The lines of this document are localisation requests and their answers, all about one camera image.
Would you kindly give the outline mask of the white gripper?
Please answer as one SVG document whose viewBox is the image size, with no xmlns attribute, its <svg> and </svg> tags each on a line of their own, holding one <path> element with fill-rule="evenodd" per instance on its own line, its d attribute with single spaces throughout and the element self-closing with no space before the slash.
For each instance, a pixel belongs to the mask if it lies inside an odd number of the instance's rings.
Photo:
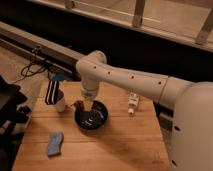
<svg viewBox="0 0 213 171">
<path fill-rule="evenodd" d="M 85 98 L 84 100 L 84 110 L 90 111 L 93 106 L 93 101 L 98 94 L 98 90 L 88 90 L 86 88 L 81 88 L 81 95 Z"/>
</svg>

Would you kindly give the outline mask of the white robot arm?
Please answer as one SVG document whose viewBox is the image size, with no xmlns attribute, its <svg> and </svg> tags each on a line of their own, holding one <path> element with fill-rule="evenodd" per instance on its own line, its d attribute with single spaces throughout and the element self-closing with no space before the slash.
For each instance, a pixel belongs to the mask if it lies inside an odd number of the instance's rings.
<svg viewBox="0 0 213 171">
<path fill-rule="evenodd" d="M 174 112 L 171 171 L 213 171 L 213 82 L 128 70 L 107 64 L 101 51 L 80 58 L 81 92 L 96 98 L 104 81 L 142 95 Z"/>
</svg>

